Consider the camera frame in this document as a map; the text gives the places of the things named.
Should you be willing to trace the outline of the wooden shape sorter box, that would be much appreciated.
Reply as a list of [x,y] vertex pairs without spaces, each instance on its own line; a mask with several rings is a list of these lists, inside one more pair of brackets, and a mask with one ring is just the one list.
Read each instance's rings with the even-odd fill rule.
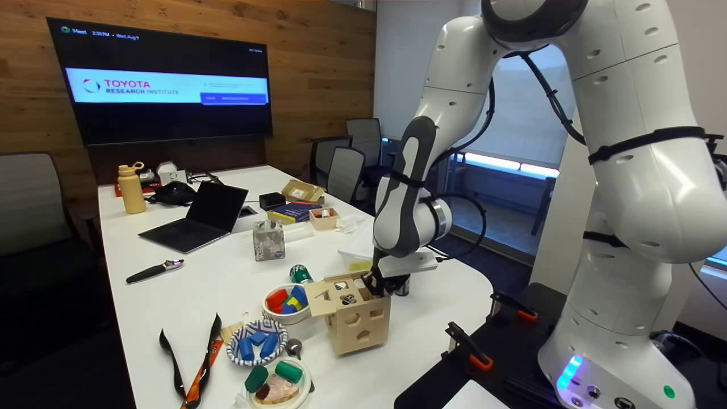
[[364,272],[355,272],[357,287],[365,300],[323,318],[332,349],[338,356],[353,354],[386,344],[390,325],[391,298],[371,295],[362,282]]

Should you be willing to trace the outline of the wooden shape sorter lid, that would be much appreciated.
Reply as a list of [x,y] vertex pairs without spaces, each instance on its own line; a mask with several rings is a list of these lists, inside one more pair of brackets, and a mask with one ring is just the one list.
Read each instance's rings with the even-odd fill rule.
[[364,296],[355,283],[358,277],[354,273],[339,274],[304,284],[311,316],[327,316],[348,306],[364,303]]

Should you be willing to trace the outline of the white crumpled paper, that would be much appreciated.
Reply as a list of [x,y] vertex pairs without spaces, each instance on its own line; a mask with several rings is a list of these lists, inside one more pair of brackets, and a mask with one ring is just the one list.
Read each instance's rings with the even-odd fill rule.
[[342,216],[342,215],[340,215],[337,218],[335,230],[339,233],[343,233],[344,235],[350,235],[350,233],[353,233],[353,231],[356,231],[358,228],[360,228],[362,225],[364,225],[364,223],[366,223],[367,221],[370,221],[370,218],[368,216],[360,216],[360,215]]

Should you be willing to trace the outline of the heap of coloured blocks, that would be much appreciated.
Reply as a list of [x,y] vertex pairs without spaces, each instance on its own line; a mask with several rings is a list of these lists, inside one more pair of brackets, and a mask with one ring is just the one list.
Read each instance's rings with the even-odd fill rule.
[[278,315],[296,314],[309,306],[306,291],[300,284],[277,288],[265,296],[266,311]]

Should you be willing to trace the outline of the black and orange clamp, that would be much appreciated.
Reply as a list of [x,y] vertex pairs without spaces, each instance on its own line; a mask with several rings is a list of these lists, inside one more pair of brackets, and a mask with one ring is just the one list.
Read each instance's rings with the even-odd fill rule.
[[481,348],[474,342],[464,329],[455,322],[449,322],[445,329],[449,336],[449,346],[443,357],[451,354],[456,349],[461,349],[462,354],[467,358],[467,362],[472,369],[481,372],[491,371],[494,361],[481,351]]
[[517,318],[527,323],[535,323],[538,321],[538,313],[528,308],[524,304],[520,303],[516,298],[502,293],[501,291],[494,291],[491,295],[491,310],[488,318],[493,318],[501,309],[511,309],[516,313]]

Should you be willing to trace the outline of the blue book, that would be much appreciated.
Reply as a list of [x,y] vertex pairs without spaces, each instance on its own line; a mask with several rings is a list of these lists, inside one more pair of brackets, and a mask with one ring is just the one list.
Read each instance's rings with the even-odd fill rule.
[[275,221],[282,225],[291,225],[309,221],[312,210],[322,207],[308,202],[289,202],[283,206],[275,207],[267,211],[268,220]]

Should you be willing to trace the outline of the row of office chairs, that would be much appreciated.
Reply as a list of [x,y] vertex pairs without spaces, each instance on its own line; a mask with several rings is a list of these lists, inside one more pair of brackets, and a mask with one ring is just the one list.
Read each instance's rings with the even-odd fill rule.
[[346,131],[312,140],[310,180],[330,196],[371,211],[379,182],[390,170],[383,158],[380,121],[350,119]]

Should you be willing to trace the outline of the open tan cardboard box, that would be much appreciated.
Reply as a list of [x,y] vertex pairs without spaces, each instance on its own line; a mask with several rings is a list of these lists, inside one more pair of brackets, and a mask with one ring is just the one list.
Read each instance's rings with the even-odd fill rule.
[[281,189],[281,194],[288,202],[307,202],[320,206],[325,202],[324,188],[310,183],[304,183],[298,179],[291,179]]

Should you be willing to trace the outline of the green cylinder block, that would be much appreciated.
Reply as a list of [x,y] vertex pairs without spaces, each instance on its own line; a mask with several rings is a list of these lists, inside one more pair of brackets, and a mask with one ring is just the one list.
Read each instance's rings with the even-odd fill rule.
[[247,393],[257,393],[268,380],[269,372],[265,366],[256,365],[252,367],[249,375],[244,381],[244,388]]
[[287,361],[278,361],[274,371],[275,375],[291,384],[298,384],[304,374],[298,365],[288,363]]

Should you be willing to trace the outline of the clear plastic plate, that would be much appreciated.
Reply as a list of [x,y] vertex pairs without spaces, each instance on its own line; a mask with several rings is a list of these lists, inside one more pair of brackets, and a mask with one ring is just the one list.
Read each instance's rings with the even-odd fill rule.
[[301,409],[304,401],[306,401],[307,396],[311,393],[311,386],[312,386],[312,378],[311,378],[311,371],[307,368],[306,365],[301,360],[294,359],[292,357],[278,357],[277,359],[273,360],[270,364],[265,365],[269,372],[268,378],[275,374],[275,366],[278,363],[278,361],[287,361],[288,363],[298,365],[304,372],[302,379],[299,381],[296,386],[299,387],[299,394],[296,398],[291,399],[290,401],[283,402],[281,404],[275,404],[275,406],[263,406],[263,404],[258,404],[254,400],[254,394],[247,393],[246,389],[243,387],[241,389],[241,392],[236,397],[236,405],[240,409]]

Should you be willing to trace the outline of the heap of blue blocks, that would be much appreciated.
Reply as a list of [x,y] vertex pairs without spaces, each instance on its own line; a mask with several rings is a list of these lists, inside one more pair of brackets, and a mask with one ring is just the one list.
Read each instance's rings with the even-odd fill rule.
[[280,340],[277,332],[255,332],[242,336],[237,349],[240,360],[252,362],[272,358]]

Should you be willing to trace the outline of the window with blind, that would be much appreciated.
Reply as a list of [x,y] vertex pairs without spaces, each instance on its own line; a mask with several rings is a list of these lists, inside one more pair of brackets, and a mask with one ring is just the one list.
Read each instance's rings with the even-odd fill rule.
[[[571,78],[560,49],[550,45],[529,55],[557,91],[568,119],[576,111]],[[499,60],[493,73],[495,109],[484,134],[464,150],[501,160],[558,169],[569,137],[529,65],[520,57]]]

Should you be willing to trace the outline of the black tongs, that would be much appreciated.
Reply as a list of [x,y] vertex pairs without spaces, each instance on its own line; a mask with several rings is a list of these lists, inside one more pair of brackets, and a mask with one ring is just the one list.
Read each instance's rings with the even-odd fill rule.
[[[215,341],[215,339],[220,338],[220,331],[222,328],[222,320],[218,314],[215,316],[215,321],[213,321],[213,324],[210,328],[210,336],[208,337],[207,342],[207,349],[205,352],[205,355],[207,353],[208,347],[210,347],[210,344],[212,341]],[[161,349],[169,355],[171,361],[172,361],[172,385],[174,388],[175,393],[183,399],[186,396],[187,391],[185,390],[185,385],[183,383],[182,375],[180,373],[178,362],[174,356],[174,352],[172,349],[172,346],[169,342],[169,340],[166,337],[166,334],[163,329],[161,329],[158,341],[160,344]]]

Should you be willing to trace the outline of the grey office chair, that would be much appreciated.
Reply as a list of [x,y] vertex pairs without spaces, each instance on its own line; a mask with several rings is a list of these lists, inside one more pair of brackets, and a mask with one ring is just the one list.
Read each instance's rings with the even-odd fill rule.
[[49,153],[0,155],[0,347],[93,310],[98,254],[73,225]]

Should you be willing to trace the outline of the black handled peeler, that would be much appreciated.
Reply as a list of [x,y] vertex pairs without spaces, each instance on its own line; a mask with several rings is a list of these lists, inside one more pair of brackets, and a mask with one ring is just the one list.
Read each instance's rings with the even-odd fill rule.
[[162,262],[162,264],[148,267],[147,269],[144,269],[143,271],[140,271],[138,273],[133,274],[132,276],[127,277],[126,283],[132,284],[132,283],[143,281],[145,279],[156,277],[167,271],[172,271],[174,269],[178,269],[179,267],[181,267],[184,264],[184,262],[185,262],[184,259],[166,260],[166,261]]

